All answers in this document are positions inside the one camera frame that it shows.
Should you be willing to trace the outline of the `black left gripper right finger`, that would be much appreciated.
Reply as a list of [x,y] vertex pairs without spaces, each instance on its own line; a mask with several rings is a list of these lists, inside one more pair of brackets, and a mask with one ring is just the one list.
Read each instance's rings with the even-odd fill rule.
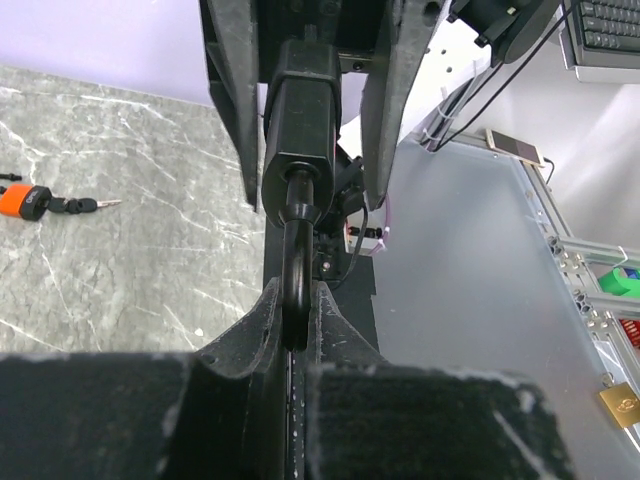
[[509,371],[389,363],[314,292],[305,373],[310,479],[571,479],[542,390]]

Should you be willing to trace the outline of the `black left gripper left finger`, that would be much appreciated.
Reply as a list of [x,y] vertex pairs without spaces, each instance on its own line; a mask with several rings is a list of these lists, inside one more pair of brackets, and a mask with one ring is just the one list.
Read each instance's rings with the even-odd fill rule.
[[281,479],[280,287],[201,350],[6,353],[5,479]]

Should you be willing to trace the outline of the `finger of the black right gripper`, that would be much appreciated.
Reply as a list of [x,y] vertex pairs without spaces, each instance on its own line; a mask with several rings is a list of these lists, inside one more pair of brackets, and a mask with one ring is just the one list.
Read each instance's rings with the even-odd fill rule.
[[209,94],[239,156],[246,201],[258,203],[258,25],[253,1],[199,3]]
[[429,42],[447,13],[445,1],[384,4],[360,108],[364,183],[370,198],[387,193],[409,93]]

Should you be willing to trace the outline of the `black padlock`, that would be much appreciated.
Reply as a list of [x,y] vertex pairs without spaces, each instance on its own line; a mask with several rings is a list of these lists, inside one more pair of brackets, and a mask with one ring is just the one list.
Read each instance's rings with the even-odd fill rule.
[[307,344],[314,228],[333,202],[340,120],[336,48],[285,41],[265,105],[261,199],[268,219],[284,230],[280,284],[283,344],[290,351]]

